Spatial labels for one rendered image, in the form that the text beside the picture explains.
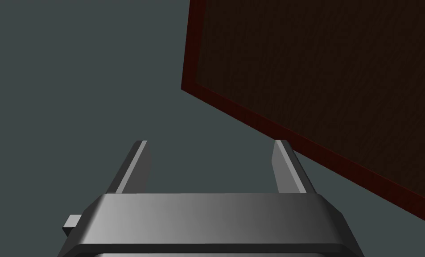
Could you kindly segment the dark brown door leaf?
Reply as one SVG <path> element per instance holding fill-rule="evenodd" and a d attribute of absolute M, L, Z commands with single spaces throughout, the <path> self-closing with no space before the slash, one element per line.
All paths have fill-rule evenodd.
<path fill-rule="evenodd" d="M 206 0 L 196 81 L 425 197 L 425 0 Z"/>

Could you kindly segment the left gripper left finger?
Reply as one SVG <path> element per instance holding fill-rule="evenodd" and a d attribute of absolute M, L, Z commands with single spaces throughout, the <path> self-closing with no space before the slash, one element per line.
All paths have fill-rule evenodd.
<path fill-rule="evenodd" d="M 107 194 L 145 193 L 151 169 L 147 141 L 136 141 L 106 190 Z"/>

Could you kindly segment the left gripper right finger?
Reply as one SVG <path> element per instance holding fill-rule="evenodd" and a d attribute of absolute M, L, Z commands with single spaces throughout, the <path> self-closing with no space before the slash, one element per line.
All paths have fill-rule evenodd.
<path fill-rule="evenodd" d="M 275 140 L 272 169 L 278 193 L 316 193 L 307 173 L 287 140 Z"/>

